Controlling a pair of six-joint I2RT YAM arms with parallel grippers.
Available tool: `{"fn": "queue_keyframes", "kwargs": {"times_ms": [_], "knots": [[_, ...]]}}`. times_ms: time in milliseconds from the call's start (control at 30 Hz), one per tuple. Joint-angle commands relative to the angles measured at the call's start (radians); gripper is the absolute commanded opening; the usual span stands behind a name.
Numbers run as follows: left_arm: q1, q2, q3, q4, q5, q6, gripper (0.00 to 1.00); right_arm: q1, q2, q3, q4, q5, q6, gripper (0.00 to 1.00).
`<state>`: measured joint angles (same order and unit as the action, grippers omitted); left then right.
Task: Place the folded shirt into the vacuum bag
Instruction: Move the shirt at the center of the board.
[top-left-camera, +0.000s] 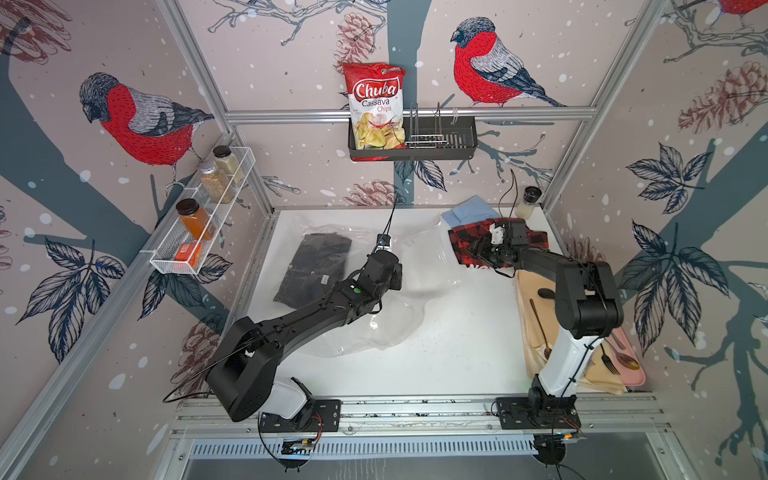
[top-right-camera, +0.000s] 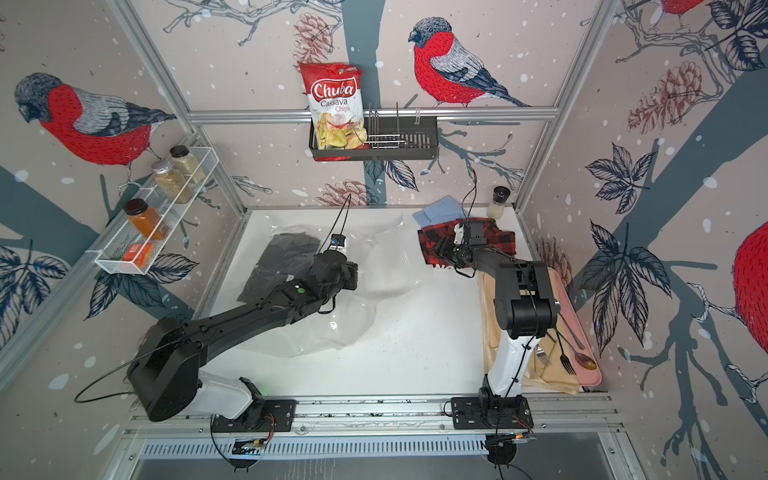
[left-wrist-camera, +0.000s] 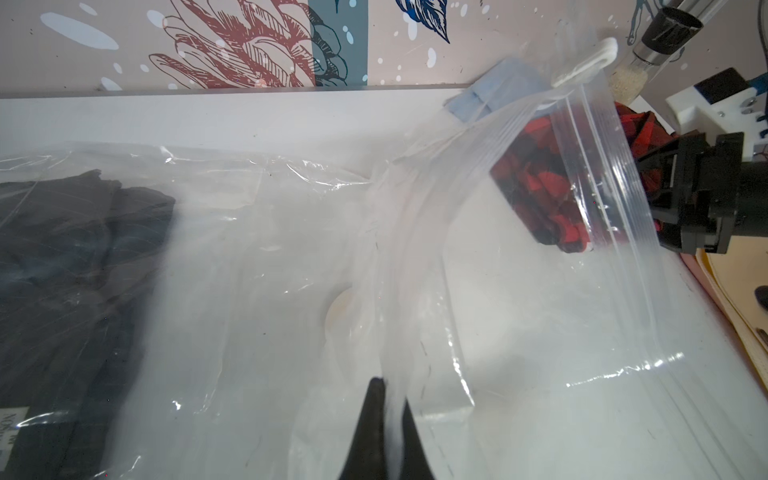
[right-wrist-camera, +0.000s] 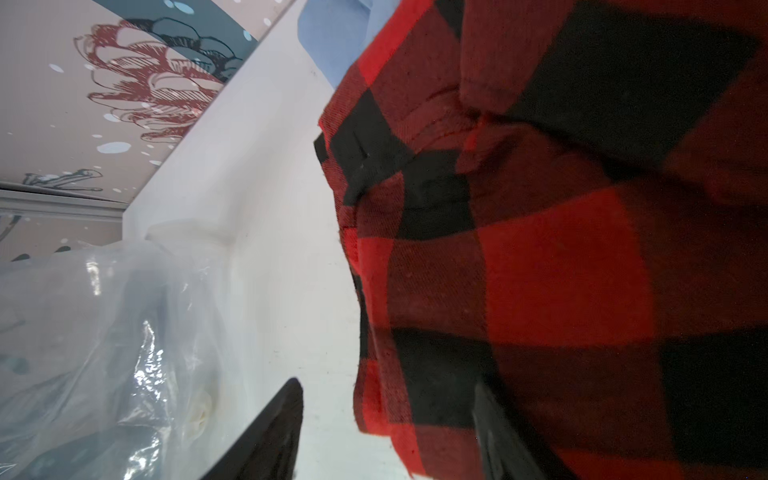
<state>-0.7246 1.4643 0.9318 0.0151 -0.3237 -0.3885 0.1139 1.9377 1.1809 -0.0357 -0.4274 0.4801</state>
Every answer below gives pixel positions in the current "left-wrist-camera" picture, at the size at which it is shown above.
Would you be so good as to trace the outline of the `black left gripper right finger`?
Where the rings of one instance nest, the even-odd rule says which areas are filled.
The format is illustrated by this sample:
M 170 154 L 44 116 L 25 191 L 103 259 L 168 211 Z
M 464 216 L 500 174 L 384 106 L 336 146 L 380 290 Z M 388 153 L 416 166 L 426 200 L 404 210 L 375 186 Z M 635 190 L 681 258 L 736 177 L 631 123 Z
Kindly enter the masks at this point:
M 408 402 L 402 416 L 403 462 L 400 480 L 434 480 L 434 475 L 424 453 L 418 429 Z

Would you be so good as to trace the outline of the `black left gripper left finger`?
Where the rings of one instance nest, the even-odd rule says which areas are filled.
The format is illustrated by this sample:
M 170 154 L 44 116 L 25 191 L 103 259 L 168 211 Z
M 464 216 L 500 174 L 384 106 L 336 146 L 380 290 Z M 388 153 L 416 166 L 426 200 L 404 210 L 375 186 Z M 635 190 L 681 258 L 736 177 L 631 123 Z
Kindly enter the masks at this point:
M 383 379 L 369 381 L 355 432 L 339 480 L 387 479 L 385 400 Z

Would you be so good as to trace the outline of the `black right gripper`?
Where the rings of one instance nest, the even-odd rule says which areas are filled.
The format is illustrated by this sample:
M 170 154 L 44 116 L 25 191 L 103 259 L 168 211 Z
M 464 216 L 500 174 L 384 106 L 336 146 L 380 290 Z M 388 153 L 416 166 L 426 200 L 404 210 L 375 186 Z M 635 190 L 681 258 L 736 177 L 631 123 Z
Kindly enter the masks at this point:
M 711 145 L 691 133 L 639 158 L 661 246 L 725 254 L 734 236 L 767 236 L 767 164 L 742 159 L 744 139 L 729 133 Z

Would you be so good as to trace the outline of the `red black plaid shirt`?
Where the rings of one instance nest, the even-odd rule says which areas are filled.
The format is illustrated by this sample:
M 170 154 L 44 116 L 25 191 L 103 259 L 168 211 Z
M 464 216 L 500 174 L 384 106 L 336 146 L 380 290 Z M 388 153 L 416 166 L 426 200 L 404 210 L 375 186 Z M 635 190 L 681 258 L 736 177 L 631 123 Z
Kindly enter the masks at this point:
M 638 113 L 615 103 L 621 127 L 637 162 L 673 139 L 653 112 Z M 490 176 L 524 226 L 540 244 L 581 253 L 590 242 L 553 129 L 545 115 L 530 121 L 493 166 Z M 661 187 L 661 171 L 641 173 L 646 194 Z

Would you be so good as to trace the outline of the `clear plastic vacuum bag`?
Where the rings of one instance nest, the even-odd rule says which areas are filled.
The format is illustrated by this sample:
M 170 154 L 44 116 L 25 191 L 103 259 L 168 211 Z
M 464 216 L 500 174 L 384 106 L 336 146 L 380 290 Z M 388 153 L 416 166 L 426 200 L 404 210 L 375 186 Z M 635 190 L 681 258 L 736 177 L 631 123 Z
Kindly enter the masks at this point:
M 136 377 L 86 479 L 339 479 L 369 381 L 387 479 L 410 404 L 434 479 L 763 479 L 767 402 L 679 304 L 603 80 L 612 46 L 544 71 L 589 235 L 538 243 L 490 176 L 524 114 L 442 108 L 371 172 L 277 154 L 63 144 L 6 182 L 97 170 L 175 201 Z M 354 287 L 357 335 L 327 341 Z

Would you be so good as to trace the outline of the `grey pinstriped shirt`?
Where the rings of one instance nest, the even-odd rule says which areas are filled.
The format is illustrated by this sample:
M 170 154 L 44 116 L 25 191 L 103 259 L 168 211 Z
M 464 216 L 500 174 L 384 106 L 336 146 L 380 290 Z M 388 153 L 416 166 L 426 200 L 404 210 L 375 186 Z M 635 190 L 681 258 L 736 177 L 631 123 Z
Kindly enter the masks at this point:
M 174 207 L 97 170 L 2 185 L 3 478 L 99 474 Z

